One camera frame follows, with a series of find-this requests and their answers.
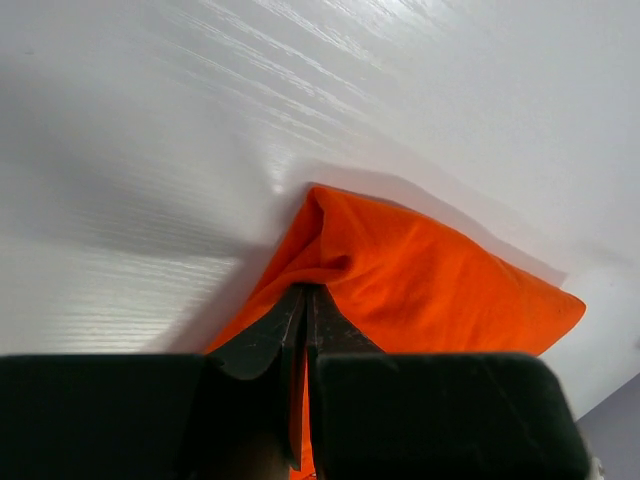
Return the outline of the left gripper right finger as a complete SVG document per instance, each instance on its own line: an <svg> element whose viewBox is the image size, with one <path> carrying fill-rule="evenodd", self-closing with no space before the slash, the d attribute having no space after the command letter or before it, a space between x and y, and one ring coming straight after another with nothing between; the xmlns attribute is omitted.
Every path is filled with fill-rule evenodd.
<svg viewBox="0 0 640 480"><path fill-rule="evenodd" d="M324 287L308 295L310 436L319 479L388 479L393 453L393 359L338 309Z"/></svg>

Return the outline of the orange t shirt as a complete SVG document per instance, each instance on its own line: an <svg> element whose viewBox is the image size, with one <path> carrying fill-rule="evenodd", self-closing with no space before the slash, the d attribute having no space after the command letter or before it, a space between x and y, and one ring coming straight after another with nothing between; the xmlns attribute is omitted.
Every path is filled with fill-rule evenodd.
<svg viewBox="0 0 640 480"><path fill-rule="evenodd" d="M324 287L339 311L393 359L388 479L582 479L590 457L556 376L540 355L583 317L575 296L416 212L340 190L309 190L278 250L213 352L293 286L305 291L301 464L317 477L310 436L308 295Z"/></svg>

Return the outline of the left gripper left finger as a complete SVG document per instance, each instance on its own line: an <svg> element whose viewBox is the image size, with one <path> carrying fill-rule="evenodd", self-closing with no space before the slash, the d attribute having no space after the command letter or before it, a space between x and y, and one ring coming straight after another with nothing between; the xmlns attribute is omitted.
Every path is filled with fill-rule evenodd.
<svg viewBox="0 0 640 480"><path fill-rule="evenodd" d="M305 291L289 288L216 349L208 473L288 473L301 464Z"/></svg>

